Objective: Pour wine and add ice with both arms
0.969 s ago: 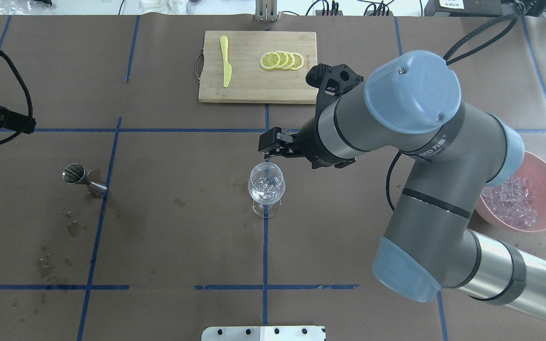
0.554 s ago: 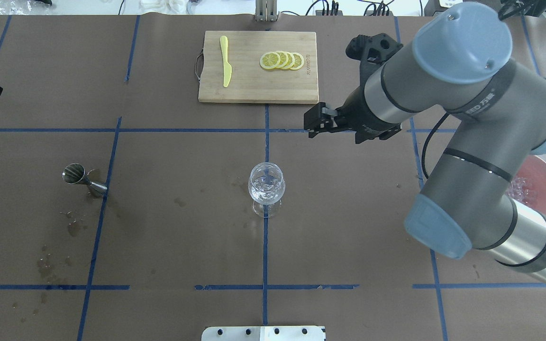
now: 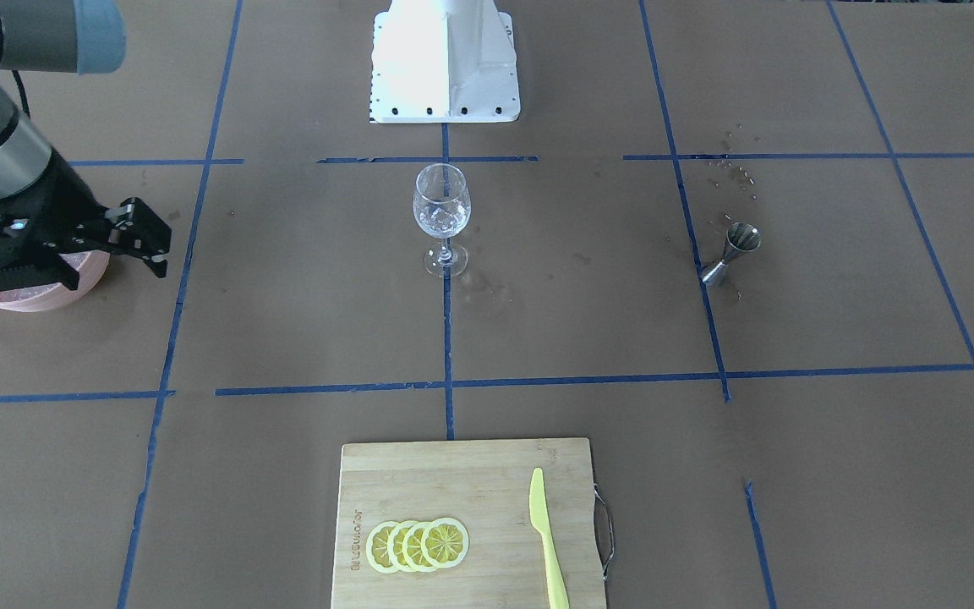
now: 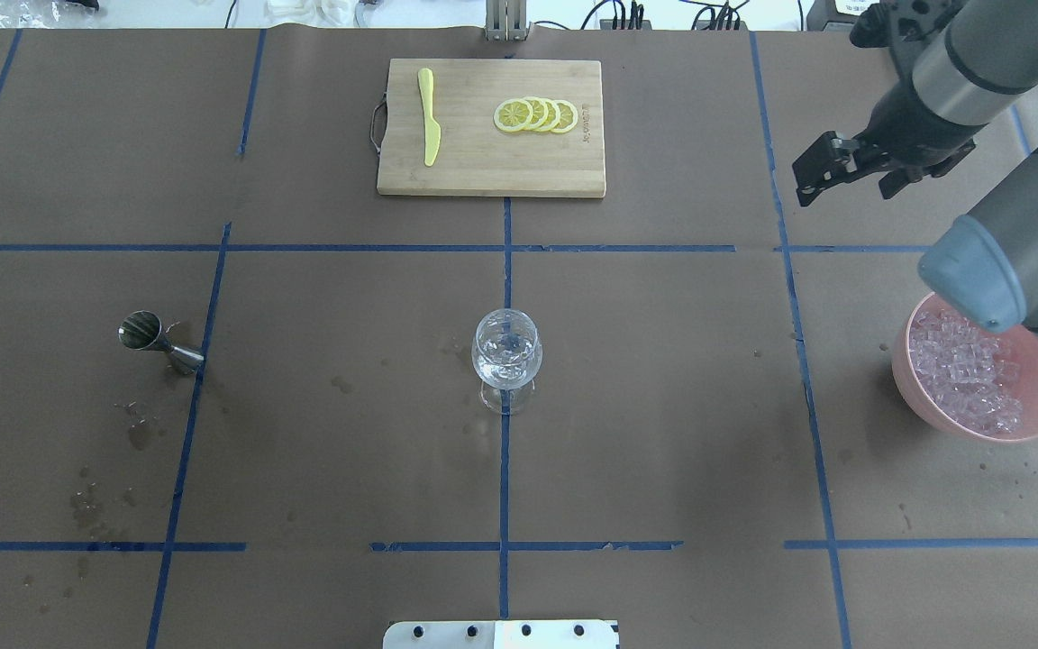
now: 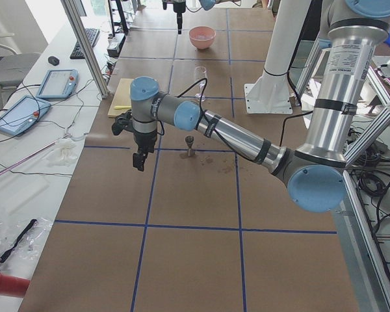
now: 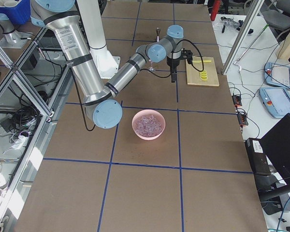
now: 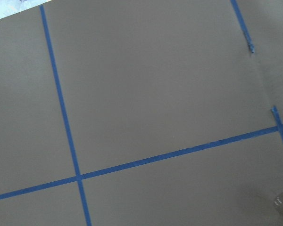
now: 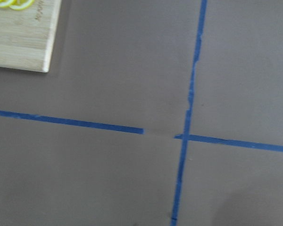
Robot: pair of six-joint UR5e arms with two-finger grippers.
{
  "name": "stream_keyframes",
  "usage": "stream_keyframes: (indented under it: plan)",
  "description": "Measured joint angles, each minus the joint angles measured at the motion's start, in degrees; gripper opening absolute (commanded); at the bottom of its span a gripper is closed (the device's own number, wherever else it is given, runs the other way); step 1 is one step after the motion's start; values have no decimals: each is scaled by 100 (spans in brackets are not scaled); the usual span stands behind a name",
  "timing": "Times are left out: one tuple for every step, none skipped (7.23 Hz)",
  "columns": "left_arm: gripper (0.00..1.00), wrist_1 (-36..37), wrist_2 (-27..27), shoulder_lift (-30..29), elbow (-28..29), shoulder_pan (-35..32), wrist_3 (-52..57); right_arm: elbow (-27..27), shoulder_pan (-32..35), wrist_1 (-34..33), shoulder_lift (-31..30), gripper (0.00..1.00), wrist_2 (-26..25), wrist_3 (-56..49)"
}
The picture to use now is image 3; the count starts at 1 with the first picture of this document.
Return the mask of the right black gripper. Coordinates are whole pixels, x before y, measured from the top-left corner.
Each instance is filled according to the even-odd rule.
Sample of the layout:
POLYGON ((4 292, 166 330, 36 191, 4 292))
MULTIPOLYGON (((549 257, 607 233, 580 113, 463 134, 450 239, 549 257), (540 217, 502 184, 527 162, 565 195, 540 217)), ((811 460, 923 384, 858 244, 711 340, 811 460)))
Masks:
POLYGON ((79 273, 63 255, 104 251, 144 263, 167 276, 172 230, 142 198, 110 211, 69 162, 54 151, 43 174, 28 188, 0 198, 0 292, 62 283, 79 286, 79 273))

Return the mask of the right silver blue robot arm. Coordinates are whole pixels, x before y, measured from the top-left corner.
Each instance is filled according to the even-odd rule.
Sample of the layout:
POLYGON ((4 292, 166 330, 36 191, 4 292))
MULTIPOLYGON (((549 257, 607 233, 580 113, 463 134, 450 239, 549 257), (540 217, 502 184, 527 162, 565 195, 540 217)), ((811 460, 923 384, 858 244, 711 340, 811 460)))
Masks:
MULTIPOLYGON (((127 32, 113 1, 0 1, 0 70, 110 74, 127 32)), ((172 231, 140 198, 109 208, 32 123, 27 99, 0 88, 0 292, 80 288, 65 255, 103 251, 167 275, 172 231)))

